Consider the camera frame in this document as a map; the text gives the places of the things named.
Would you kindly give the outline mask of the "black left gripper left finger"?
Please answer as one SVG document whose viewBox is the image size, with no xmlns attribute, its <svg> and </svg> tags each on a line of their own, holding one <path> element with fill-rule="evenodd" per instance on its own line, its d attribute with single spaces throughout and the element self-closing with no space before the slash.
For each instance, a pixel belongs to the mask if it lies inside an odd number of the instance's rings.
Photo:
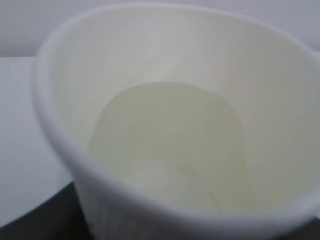
<svg viewBox="0 0 320 240">
<path fill-rule="evenodd" d="M 73 183 L 0 228 L 2 240 L 92 240 Z"/>
</svg>

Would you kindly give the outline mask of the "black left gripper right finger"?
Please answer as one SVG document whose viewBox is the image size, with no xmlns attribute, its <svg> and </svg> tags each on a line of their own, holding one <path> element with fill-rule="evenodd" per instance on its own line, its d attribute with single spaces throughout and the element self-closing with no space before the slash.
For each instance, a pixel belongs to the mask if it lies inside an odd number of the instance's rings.
<svg viewBox="0 0 320 240">
<path fill-rule="evenodd" d="M 320 213 L 305 225 L 287 233 L 277 240 L 319 240 L 320 239 Z"/>
</svg>

